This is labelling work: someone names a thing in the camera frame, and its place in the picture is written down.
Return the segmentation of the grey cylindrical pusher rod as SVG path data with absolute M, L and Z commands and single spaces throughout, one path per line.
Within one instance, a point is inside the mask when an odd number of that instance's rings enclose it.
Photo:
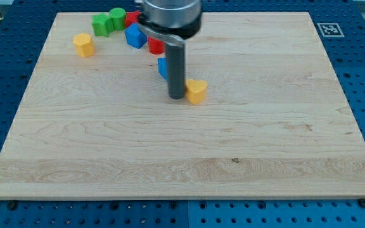
M 167 88 L 172 99 L 181 99 L 185 95 L 186 53 L 185 47 L 165 43 L 167 65 Z

